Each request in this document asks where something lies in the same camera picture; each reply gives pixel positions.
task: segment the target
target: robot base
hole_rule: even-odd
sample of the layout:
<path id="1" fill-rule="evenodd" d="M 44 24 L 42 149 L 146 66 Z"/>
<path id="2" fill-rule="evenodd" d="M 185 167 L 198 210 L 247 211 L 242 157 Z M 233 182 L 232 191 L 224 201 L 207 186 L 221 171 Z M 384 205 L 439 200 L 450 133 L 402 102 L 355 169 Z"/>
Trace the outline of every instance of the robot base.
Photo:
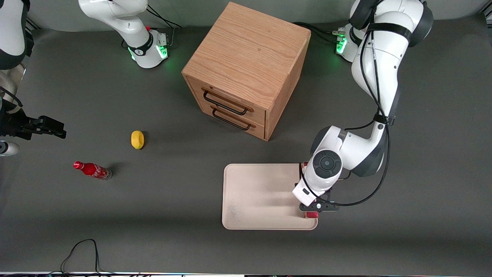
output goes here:
<path id="1" fill-rule="evenodd" d="M 131 58 L 136 61 L 140 67 L 145 69 L 151 69 L 158 66 L 162 61 L 167 59 L 169 55 L 166 34 L 161 34 L 156 30 L 150 30 L 149 33 L 154 37 L 154 44 L 144 56 L 134 55 L 131 50 L 128 49 Z"/>
<path id="2" fill-rule="evenodd" d="M 357 54 L 357 51 L 359 49 L 359 46 L 352 41 L 350 38 L 350 29 L 352 28 L 351 24 L 347 24 L 344 27 L 340 27 L 338 29 L 339 32 L 345 32 L 345 42 L 339 42 L 337 44 L 337 48 L 335 53 L 339 54 L 342 56 L 344 59 L 346 59 L 348 62 L 353 62 L 355 59 L 355 55 Z"/>

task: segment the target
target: coca-cola bottle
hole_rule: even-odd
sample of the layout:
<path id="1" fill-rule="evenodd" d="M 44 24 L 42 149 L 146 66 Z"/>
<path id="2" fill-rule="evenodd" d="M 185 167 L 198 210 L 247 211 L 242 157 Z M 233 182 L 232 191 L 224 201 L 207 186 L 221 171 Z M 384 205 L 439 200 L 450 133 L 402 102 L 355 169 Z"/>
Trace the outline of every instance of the coca-cola bottle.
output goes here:
<path id="1" fill-rule="evenodd" d="M 93 163 L 82 163 L 82 162 L 75 162 L 73 163 L 73 168 L 78 169 L 82 171 L 85 175 L 98 178 L 101 180 L 108 180 L 111 178 L 111 170 L 108 170 L 104 167 L 100 167 L 96 164 Z"/>

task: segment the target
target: gray tabletop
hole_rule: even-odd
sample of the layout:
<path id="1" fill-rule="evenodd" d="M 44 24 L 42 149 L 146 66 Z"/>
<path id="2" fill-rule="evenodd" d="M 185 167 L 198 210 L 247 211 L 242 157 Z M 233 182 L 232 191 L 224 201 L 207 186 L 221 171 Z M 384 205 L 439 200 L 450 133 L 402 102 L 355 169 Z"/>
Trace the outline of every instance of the gray tabletop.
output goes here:
<path id="1" fill-rule="evenodd" d="M 7 138 L 22 150 L 0 159 L 0 271 L 56 270 L 76 242 L 93 238 L 109 271 L 492 275 L 483 16 L 437 21 L 407 51 L 386 182 L 362 205 L 321 214 L 308 232 L 226 230 L 223 169 L 307 160 L 320 129 L 367 123 L 373 101 L 350 64 L 313 36 L 272 140 L 235 130 L 200 111 L 180 73 L 207 31 L 177 30 L 170 59 L 155 69 L 139 68 L 116 32 L 36 34 L 18 96 L 29 116 L 64 122 L 67 138 Z M 134 130 L 146 131 L 141 151 L 130 145 Z M 76 160 L 115 175 L 85 177 L 71 168 Z M 379 178 L 340 182 L 333 199 L 359 200 Z M 67 270 L 93 270 L 92 246 L 72 259 Z"/>

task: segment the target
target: drawer handle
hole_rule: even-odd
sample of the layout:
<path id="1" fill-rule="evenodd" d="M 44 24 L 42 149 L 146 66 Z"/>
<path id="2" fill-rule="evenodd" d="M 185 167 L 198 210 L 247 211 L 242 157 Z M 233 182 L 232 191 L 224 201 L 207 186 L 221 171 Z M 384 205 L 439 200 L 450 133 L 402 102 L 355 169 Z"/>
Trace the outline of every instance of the drawer handle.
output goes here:
<path id="1" fill-rule="evenodd" d="M 234 127 L 238 128 L 238 129 L 240 129 L 240 130 L 243 130 L 243 131 L 247 131 L 247 130 L 249 130 L 249 128 L 251 127 L 251 124 L 248 124 L 246 127 L 241 127 L 241 126 L 237 125 L 236 123 L 232 123 L 232 122 L 230 122 L 229 120 L 227 120 L 227 119 L 225 119 L 225 118 L 223 118 L 223 117 L 220 117 L 220 116 L 216 115 L 216 114 L 215 114 L 215 112 L 216 112 L 216 111 L 217 111 L 217 110 L 216 110 L 216 109 L 214 109 L 214 110 L 212 111 L 212 115 L 213 115 L 216 119 L 218 119 L 218 120 L 220 120 L 220 121 L 223 121 L 223 122 L 225 122 L 225 123 L 228 123 L 228 124 L 230 124 L 230 125 L 232 125 L 232 126 L 234 126 Z"/>
<path id="2" fill-rule="evenodd" d="M 205 92 L 203 93 L 203 98 L 205 98 L 205 100 L 207 100 L 208 102 L 210 102 L 210 103 L 214 103 L 214 104 L 216 104 L 217 106 L 219 106 L 219 107 L 221 107 L 221 108 L 224 108 L 224 109 L 228 110 L 229 112 L 233 112 L 233 113 L 235 113 L 235 114 L 237 114 L 237 115 L 245 115 L 245 114 L 246 114 L 246 112 L 247 112 L 247 108 L 245 108 L 243 111 L 237 111 L 237 110 L 234 110 L 234 109 L 232 109 L 232 108 L 229 108 L 228 106 L 225 106 L 225 105 L 223 105 L 223 104 L 221 104 L 221 103 L 219 103 L 219 102 L 217 102 L 217 101 L 214 101 L 214 100 L 212 100 L 212 99 L 208 98 L 208 97 L 207 97 L 207 94 L 208 94 L 208 93 L 209 93 L 209 92 L 208 92 L 207 90 L 205 90 Z"/>

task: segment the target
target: cable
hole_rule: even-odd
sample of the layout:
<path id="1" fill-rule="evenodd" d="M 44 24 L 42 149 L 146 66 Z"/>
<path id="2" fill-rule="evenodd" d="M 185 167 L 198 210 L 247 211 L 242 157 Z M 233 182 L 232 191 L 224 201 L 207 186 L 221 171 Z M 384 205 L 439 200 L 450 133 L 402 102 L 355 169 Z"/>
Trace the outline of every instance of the cable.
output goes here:
<path id="1" fill-rule="evenodd" d="M 347 177 L 345 177 L 345 178 L 338 178 L 338 180 L 337 180 L 337 181 L 345 181 L 345 180 L 347 180 L 347 179 L 349 179 L 349 178 L 350 178 L 350 175 L 352 175 L 352 171 L 349 171 L 349 172 L 348 172 Z"/>
<path id="2" fill-rule="evenodd" d="M 372 9 L 372 20 L 371 20 L 371 22 L 373 22 L 373 20 L 374 20 L 374 13 L 376 11 L 375 8 L 376 7 L 373 7 L 373 9 Z M 374 99 L 374 102 L 376 103 L 376 105 L 378 107 L 378 111 L 377 112 L 381 112 L 381 115 L 383 116 L 383 118 L 386 119 L 386 114 L 385 114 L 384 110 L 382 109 L 381 102 L 380 102 L 379 78 L 378 78 L 378 72 L 377 72 L 376 55 L 375 55 L 375 50 L 374 50 L 374 31 L 370 31 L 370 32 L 371 32 L 370 35 L 371 35 L 371 42 L 372 42 L 372 54 L 373 54 L 374 67 L 375 67 L 374 68 L 374 75 L 375 75 L 376 89 L 377 89 L 377 95 L 378 95 L 377 98 L 376 98 L 374 92 L 372 91 L 372 89 L 371 89 L 371 87 L 369 85 L 369 82 L 368 82 L 368 80 L 366 78 L 366 74 L 365 74 L 365 71 L 364 71 L 364 60 L 363 60 L 363 56 L 364 56 L 364 49 L 366 48 L 366 45 L 367 45 L 367 42 L 368 42 L 368 39 L 369 39 L 369 34 L 366 34 L 366 38 L 364 40 L 364 44 L 362 45 L 362 48 L 361 48 L 360 64 L 361 64 L 362 77 L 364 78 L 364 82 L 366 83 L 366 86 L 368 87 L 368 90 L 369 90 L 372 98 Z M 357 127 L 357 128 L 347 128 L 346 130 L 362 129 L 362 128 L 368 127 L 373 122 L 374 122 L 374 120 L 372 120 L 369 124 L 366 124 L 364 126 Z M 322 199 L 321 197 L 317 196 L 314 193 L 314 191 L 310 188 L 310 186 L 308 185 L 308 183 L 306 181 L 306 178 L 304 177 L 304 173 L 302 172 L 301 164 L 299 164 L 299 173 L 301 174 L 301 177 L 302 177 L 302 179 L 304 181 L 304 184 L 306 184 L 306 187 L 308 188 L 308 190 L 310 191 L 310 193 L 312 193 L 319 202 L 327 203 L 327 204 L 331 204 L 331 205 L 338 205 L 338 206 L 342 206 L 342 207 L 355 206 L 355 205 L 364 203 L 365 201 L 367 201 L 371 197 L 373 197 L 377 193 L 377 191 L 381 188 L 381 185 L 383 184 L 384 179 L 386 178 L 386 174 L 388 172 L 388 168 L 389 168 L 389 164 L 390 164 L 391 138 L 390 138 L 390 128 L 389 128 L 388 124 L 385 124 L 384 130 L 385 130 L 385 133 L 386 133 L 386 137 L 388 138 L 388 148 L 387 148 L 387 151 L 386 151 L 386 163 L 385 163 L 385 166 L 384 166 L 384 171 L 383 171 L 383 174 L 381 176 L 381 179 L 380 179 L 378 185 L 376 186 L 376 188 L 374 189 L 374 191 L 371 194 L 369 194 L 364 199 L 362 199 L 360 201 L 357 201 L 357 202 L 353 202 L 353 203 L 336 203 L 336 202 L 326 201 L 326 200 Z"/>
<path id="3" fill-rule="evenodd" d="M 149 10 L 147 9 L 147 11 L 148 11 L 149 13 L 151 13 L 153 16 L 156 16 L 156 17 L 158 17 L 158 18 L 162 19 L 164 22 L 166 22 L 166 23 L 167 23 L 167 25 L 169 25 L 169 27 L 173 28 L 173 27 L 169 24 L 169 23 L 171 23 L 171 24 L 174 24 L 174 25 L 178 26 L 178 28 L 182 28 L 182 27 L 181 27 L 181 25 L 179 25 L 179 24 L 177 24 L 177 23 L 174 23 L 174 22 L 172 22 L 172 21 L 170 21 L 170 20 L 167 20 L 167 19 L 163 18 L 163 17 L 162 17 L 162 16 L 161 16 L 161 15 L 160 15 L 160 14 L 159 14 L 156 10 L 154 10 L 154 8 L 152 8 L 150 5 L 147 5 L 147 6 L 148 6 L 148 7 L 149 7 L 149 8 L 150 8 L 150 9 L 151 9 L 151 10 L 152 10 L 155 14 L 154 14 L 154 13 L 152 13 L 151 11 L 149 11 Z"/>
<path id="4" fill-rule="evenodd" d="M 348 131 L 348 130 L 359 130 L 359 129 L 364 129 L 364 128 L 367 128 L 369 127 L 372 123 L 374 123 L 374 120 L 371 120 L 371 122 L 365 124 L 364 126 L 360 126 L 360 127 L 355 127 L 355 128 L 345 128 L 343 129 L 344 131 Z"/>
<path id="5" fill-rule="evenodd" d="M 323 29 L 320 29 L 320 28 L 318 28 L 318 27 L 316 27 L 314 25 L 308 24 L 308 23 L 304 23 L 304 22 L 293 22 L 292 24 L 299 25 L 299 26 L 308 28 L 310 30 L 316 30 L 316 31 L 321 32 L 321 33 L 324 33 L 324 34 L 333 35 L 332 32 L 330 32 L 330 31 L 325 31 Z"/>
<path id="6" fill-rule="evenodd" d="M 105 271 L 101 268 L 100 264 L 99 264 L 99 252 L 97 251 L 97 244 L 95 242 L 95 240 L 93 239 L 86 239 L 86 240 L 83 240 L 83 241 L 79 241 L 75 244 L 75 246 L 72 248 L 72 250 L 70 251 L 70 254 L 63 260 L 63 262 L 61 262 L 60 264 L 60 272 L 62 272 L 62 274 L 66 274 L 67 272 L 65 271 L 65 265 L 67 263 L 67 261 L 70 259 L 70 257 L 72 256 L 73 252 L 75 251 L 75 248 L 83 243 L 83 242 L 87 242 L 87 241 L 91 241 L 92 243 L 94 243 L 94 249 L 95 249 L 95 266 L 94 266 L 94 269 L 95 271 L 98 273 L 98 274 L 102 274 L 101 272 L 99 271 L 103 271 L 103 272 L 108 272 L 108 271 Z"/>
<path id="7" fill-rule="evenodd" d="M 17 98 L 15 95 L 13 95 L 11 92 L 9 92 L 8 90 L 6 90 L 4 87 L 0 86 L 0 90 L 3 90 L 3 92 L 5 92 L 7 95 L 9 95 L 10 97 L 12 97 L 15 102 L 17 102 L 17 106 L 19 107 L 22 107 L 22 102 L 19 100 L 19 98 Z"/>
<path id="8" fill-rule="evenodd" d="M 26 22 L 31 25 L 35 30 L 38 30 L 39 28 L 37 28 L 36 26 L 34 26 L 34 24 L 32 24 L 28 19 L 26 20 Z"/>
<path id="9" fill-rule="evenodd" d="M 359 200 L 359 201 L 353 202 L 353 203 L 337 203 L 337 202 L 331 202 L 331 201 L 324 200 L 323 198 L 317 196 L 314 193 L 314 191 L 311 189 L 311 187 L 308 185 L 308 183 L 306 182 L 306 178 L 304 177 L 304 173 L 302 172 L 301 166 L 299 166 L 299 174 L 301 174 L 301 177 L 304 181 L 304 184 L 306 184 L 306 187 L 310 191 L 310 193 L 312 193 L 314 196 L 316 196 L 317 201 L 322 202 L 322 203 L 335 205 L 335 206 L 349 207 L 349 206 L 355 206 L 355 205 L 364 203 L 365 201 L 369 200 L 371 197 L 373 197 L 376 194 L 376 192 L 381 188 L 381 185 L 383 184 L 384 179 L 386 178 L 386 174 L 388 173 L 388 166 L 390 164 L 391 141 L 390 141 L 390 129 L 389 129 L 388 125 L 386 125 L 385 131 L 386 131 L 386 135 L 388 136 L 388 150 L 386 152 L 386 163 L 384 166 L 383 175 L 381 176 L 381 180 L 379 181 L 379 184 L 374 189 L 374 191 L 362 200 Z"/>
<path id="10" fill-rule="evenodd" d="M 173 26 L 171 26 L 171 24 L 169 24 L 169 22 L 167 22 L 167 21 L 166 21 L 164 18 L 162 18 L 161 16 L 156 15 L 155 13 L 151 12 L 149 9 L 147 9 L 147 11 L 148 11 L 151 15 L 153 15 L 153 16 L 155 16 L 155 17 L 157 17 L 157 18 L 160 18 L 160 19 L 162 19 L 162 20 L 164 20 L 164 22 L 165 22 L 165 23 L 169 26 L 169 28 L 174 28 Z"/>
<path id="11" fill-rule="evenodd" d="M 298 25 L 298 26 L 301 26 L 301 27 L 304 27 L 306 29 L 309 29 L 311 30 L 311 32 L 315 35 L 317 35 L 318 37 L 320 37 L 322 40 L 324 41 L 327 41 L 327 42 L 332 42 L 332 43 L 337 43 L 337 41 L 333 41 L 333 40 L 329 40 L 327 38 L 325 38 L 322 34 L 318 33 L 318 32 L 321 32 L 323 34 L 328 34 L 328 35 L 333 35 L 331 32 L 328 32 L 328 31 L 324 31 L 316 26 L 313 26 L 311 24 L 308 24 L 308 23 L 304 23 L 304 22 L 294 22 L 293 24 L 295 25 Z"/>
<path id="12" fill-rule="evenodd" d="M 169 47 L 173 46 L 174 43 L 174 31 L 176 31 L 176 28 L 173 28 L 173 34 L 171 35 L 171 43 L 169 44 Z"/>

